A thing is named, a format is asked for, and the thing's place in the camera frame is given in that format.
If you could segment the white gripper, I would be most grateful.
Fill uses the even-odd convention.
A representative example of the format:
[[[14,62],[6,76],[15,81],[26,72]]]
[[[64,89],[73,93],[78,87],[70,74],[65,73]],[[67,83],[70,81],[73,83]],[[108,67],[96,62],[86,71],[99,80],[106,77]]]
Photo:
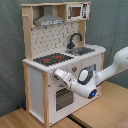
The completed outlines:
[[[67,88],[70,88],[72,83],[75,81],[75,77],[69,73],[69,72],[66,72],[66,71],[63,71],[61,69],[57,69],[55,72],[54,72],[54,75],[62,82],[65,83],[66,87]]]

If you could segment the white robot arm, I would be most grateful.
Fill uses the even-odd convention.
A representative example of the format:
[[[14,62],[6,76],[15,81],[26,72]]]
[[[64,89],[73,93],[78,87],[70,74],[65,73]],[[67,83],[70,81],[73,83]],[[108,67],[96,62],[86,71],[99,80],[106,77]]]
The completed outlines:
[[[97,86],[126,69],[128,69],[128,46],[118,51],[114,56],[113,64],[100,72],[95,72],[91,67],[85,67],[80,71],[78,78],[61,69],[57,69],[54,75],[71,91],[91,99],[97,93]]]

